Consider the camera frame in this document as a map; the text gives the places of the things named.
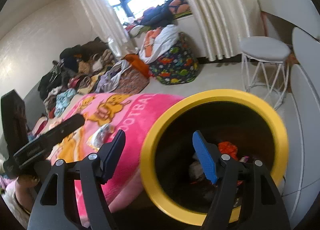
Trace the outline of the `left hand painted nails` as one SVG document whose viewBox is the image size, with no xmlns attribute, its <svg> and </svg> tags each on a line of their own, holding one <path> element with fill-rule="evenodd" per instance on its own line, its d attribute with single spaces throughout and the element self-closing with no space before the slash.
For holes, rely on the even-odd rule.
<svg viewBox="0 0 320 230">
<path fill-rule="evenodd" d="M 32 190 L 39 182 L 39 178 L 33 175 L 20 175 L 15 182 L 17 202 L 28 212 L 31 212 L 35 202 Z"/>
</svg>

